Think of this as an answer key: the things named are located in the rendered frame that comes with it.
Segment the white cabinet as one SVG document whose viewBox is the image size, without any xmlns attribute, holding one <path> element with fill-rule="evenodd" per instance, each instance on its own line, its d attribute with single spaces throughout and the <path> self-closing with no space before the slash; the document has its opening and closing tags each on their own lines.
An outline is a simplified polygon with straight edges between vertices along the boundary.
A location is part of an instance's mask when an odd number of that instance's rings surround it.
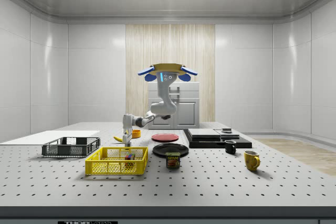
<svg viewBox="0 0 336 224">
<path fill-rule="evenodd" d="M 149 129 L 191 129 L 199 127 L 199 83 L 175 81 L 169 87 L 171 100 L 177 112 L 167 120 L 157 117 L 148 124 Z"/>
</svg>

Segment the white board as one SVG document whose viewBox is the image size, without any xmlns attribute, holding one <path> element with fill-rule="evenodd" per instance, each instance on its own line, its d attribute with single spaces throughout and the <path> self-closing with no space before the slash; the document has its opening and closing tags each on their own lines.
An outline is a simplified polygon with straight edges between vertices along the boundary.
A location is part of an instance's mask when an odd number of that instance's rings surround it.
<svg viewBox="0 0 336 224">
<path fill-rule="evenodd" d="M 0 143 L 0 145 L 43 145 L 61 137 L 90 137 L 99 131 L 44 131 Z"/>
</svg>

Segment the red plate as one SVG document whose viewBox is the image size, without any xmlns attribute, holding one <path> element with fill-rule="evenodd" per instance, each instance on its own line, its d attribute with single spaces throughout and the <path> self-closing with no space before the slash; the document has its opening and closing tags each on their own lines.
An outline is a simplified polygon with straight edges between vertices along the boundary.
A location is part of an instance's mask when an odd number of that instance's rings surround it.
<svg viewBox="0 0 336 224">
<path fill-rule="evenodd" d="M 179 139 L 179 136 L 172 133 L 159 133 L 152 135 L 151 139 L 157 142 L 174 142 Z"/>
</svg>

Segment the yellow basket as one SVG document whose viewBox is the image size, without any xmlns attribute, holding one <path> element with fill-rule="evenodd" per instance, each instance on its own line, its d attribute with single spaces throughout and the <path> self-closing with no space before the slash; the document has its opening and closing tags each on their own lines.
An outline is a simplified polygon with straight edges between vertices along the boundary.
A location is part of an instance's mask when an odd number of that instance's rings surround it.
<svg viewBox="0 0 336 224">
<path fill-rule="evenodd" d="M 147 147 L 101 147 L 85 160 L 87 175 L 142 175 L 148 161 Z M 126 155 L 135 154 L 134 166 L 125 167 Z"/>
</svg>

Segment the black stove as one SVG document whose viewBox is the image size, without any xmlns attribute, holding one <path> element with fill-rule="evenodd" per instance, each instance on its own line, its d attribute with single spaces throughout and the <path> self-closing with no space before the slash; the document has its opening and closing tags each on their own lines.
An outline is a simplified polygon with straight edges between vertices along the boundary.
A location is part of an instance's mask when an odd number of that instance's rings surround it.
<svg viewBox="0 0 336 224">
<path fill-rule="evenodd" d="M 224 148 L 226 140 L 236 141 L 237 148 L 252 148 L 252 143 L 231 128 L 185 129 L 190 148 Z"/>
</svg>

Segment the dark grey basket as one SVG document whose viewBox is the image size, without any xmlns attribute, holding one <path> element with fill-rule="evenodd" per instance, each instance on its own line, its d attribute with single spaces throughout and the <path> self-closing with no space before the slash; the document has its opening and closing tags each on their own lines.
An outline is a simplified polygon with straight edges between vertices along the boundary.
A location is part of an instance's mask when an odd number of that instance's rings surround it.
<svg viewBox="0 0 336 224">
<path fill-rule="evenodd" d="M 42 146 L 48 157 L 86 157 L 100 146 L 99 137 L 61 137 Z"/>
</svg>

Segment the black plate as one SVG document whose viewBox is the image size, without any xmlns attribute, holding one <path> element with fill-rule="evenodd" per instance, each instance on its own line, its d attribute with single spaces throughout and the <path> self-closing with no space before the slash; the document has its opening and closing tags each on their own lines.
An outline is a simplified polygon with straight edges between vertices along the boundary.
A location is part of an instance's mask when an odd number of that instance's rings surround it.
<svg viewBox="0 0 336 224">
<path fill-rule="evenodd" d="M 165 156 L 166 153 L 179 152 L 181 156 L 188 154 L 188 148 L 181 144 L 160 144 L 153 148 L 153 153 L 158 156 Z"/>
</svg>

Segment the yellow mug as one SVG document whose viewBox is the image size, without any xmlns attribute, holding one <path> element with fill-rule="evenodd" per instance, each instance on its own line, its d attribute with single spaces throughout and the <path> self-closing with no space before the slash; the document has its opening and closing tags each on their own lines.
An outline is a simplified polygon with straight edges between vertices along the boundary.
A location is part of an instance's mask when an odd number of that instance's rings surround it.
<svg viewBox="0 0 336 224">
<path fill-rule="evenodd" d="M 260 165 L 259 154 L 255 151 L 244 151 L 245 164 L 248 170 L 256 171 Z"/>
</svg>

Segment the black mug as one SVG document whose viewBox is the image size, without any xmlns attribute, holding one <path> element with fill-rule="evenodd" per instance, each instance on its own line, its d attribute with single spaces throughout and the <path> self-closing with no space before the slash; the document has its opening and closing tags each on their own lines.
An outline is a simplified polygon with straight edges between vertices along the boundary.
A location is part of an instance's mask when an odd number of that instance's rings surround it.
<svg viewBox="0 0 336 224">
<path fill-rule="evenodd" d="M 236 141 L 234 140 L 225 140 L 225 151 L 228 154 L 235 154 L 236 153 Z"/>
</svg>

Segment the flat-sided can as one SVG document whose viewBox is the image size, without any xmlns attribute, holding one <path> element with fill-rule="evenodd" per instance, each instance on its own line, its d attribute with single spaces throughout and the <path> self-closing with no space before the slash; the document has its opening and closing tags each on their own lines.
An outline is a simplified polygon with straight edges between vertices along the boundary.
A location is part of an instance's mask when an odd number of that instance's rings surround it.
<svg viewBox="0 0 336 224">
<path fill-rule="evenodd" d="M 179 168 L 180 167 L 180 152 L 166 152 L 166 166 L 167 168 Z"/>
</svg>

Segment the puzzle cube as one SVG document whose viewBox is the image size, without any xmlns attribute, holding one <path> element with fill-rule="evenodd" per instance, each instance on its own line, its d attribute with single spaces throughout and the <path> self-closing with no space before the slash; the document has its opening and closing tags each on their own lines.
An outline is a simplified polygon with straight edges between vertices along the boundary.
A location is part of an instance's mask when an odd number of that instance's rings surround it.
<svg viewBox="0 0 336 224">
<path fill-rule="evenodd" d="M 126 155 L 124 158 L 127 162 L 125 162 L 126 168 L 131 168 L 134 166 L 135 154 Z"/>
</svg>

